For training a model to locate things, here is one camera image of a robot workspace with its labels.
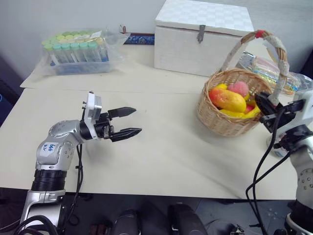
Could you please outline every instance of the white box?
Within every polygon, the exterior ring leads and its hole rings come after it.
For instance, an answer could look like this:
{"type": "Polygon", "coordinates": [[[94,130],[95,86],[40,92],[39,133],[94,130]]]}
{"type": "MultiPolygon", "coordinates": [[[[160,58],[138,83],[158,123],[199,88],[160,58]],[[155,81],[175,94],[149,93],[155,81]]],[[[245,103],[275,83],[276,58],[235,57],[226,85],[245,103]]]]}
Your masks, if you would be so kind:
{"type": "MultiPolygon", "coordinates": [[[[155,68],[210,76],[242,36],[254,31],[246,7],[167,0],[156,17],[155,68]],[[203,25],[203,41],[197,36],[203,25]]],[[[233,68],[245,46],[230,64],[233,68]]]]}

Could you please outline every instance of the basket handle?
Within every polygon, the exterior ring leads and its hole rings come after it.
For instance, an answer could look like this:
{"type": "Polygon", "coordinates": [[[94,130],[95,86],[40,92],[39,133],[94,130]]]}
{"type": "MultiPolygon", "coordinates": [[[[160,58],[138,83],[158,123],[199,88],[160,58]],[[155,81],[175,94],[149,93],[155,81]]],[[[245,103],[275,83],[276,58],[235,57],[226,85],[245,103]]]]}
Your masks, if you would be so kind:
{"type": "Polygon", "coordinates": [[[248,43],[252,41],[254,38],[263,38],[264,40],[267,40],[272,46],[275,47],[276,52],[278,54],[278,68],[279,68],[279,78],[275,86],[275,90],[273,94],[271,94],[268,99],[270,102],[277,106],[279,103],[278,96],[280,92],[282,91],[286,81],[287,76],[289,73],[289,64],[287,61],[287,53],[284,45],[282,42],[277,38],[276,36],[272,35],[271,33],[265,31],[265,30],[257,30],[251,33],[248,33],[247,35],[243,36],[242,39],[235,45],[233,50],[230,51],[230,53],[227,55],[227,58],[225,62],[222,65],[221,71],[227,70],[230,61],[234,57],[235,53],[239,50],[242,44],[248,43]]]}

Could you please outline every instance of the white table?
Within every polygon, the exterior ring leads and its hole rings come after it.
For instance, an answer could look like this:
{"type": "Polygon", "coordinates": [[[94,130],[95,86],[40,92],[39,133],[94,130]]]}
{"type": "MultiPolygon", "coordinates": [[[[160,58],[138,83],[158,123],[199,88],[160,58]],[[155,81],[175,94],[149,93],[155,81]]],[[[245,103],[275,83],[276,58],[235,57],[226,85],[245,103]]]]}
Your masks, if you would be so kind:
{"type": "MultiPolygon", "coordinates": [[[[84,144],[81,192],[245,198],[269,136],[261,124],[246,135],[225,138],[197,119],[199,94],[95,93],[102,97],[103,111],[137,108],[113,120],[116,130],[143,131],[125,141],[84,144]]],[[[0,187],[30,188],[39,143],[56,122],[79,119],[86,97],[86,91],[24,90],[0,128],[0,187]]],[[[270,154],[261,173],[277,161],[270,154]]],[[[67,191],[75,191],[76,165],[77,155],[67,174],[67,191]]],[[[294,199],[296,179],[287,160],[259,184],[258,198],[294,199]]]]}

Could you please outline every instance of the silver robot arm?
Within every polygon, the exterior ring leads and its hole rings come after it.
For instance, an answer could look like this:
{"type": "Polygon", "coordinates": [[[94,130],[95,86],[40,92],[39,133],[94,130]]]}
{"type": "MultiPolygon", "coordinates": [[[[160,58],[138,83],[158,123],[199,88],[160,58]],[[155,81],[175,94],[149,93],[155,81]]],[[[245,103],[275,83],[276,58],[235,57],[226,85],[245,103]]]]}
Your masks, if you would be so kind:
{"type": "Polygon", "coordinates": [[[313,235],[313,132],[307,127],[313,121],[313,90],[296,92],[293,102],[286,106],[273,106],[265,93],[256,94],[255,99],[265,114],[260,122],[270,132],[277,113],[285,109],[279,120],[274,152],[278,156],[291,153],[298,178],[296,202],[285,226],[291,235],[313,235]]]}
{"type": "MultiPolygon", "coordinates": [[[[21,223],[35,215],[44,215],[56,228],[62,229],[65,223],[65,178],[70,167],[76,146],[86,140],[111,139],[112,142],[128,139],[141,131],[141,128],[127,128],[115,133],[110,121],[124,117],[135,111],[124,107],[101,114],[101,98],[92,92],[83,102],[83,119],[60,121],[49,130],[47,138],[37,149],[35,180],[28,191],[22,212],[21,223]]],[[[41,225],[34,221],[26,227],[41,225]]]]}

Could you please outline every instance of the red ribbon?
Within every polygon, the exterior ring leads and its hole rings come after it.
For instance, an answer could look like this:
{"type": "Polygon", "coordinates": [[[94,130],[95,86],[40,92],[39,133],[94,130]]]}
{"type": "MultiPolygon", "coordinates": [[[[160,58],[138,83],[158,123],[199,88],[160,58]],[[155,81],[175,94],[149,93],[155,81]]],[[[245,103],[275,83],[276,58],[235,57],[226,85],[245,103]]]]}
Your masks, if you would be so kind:
{"type": "Polygon", "coordinates": [[[258,30],[255,34],[255,38],[263,38],[263,33],[265,30],[258,30]]]}

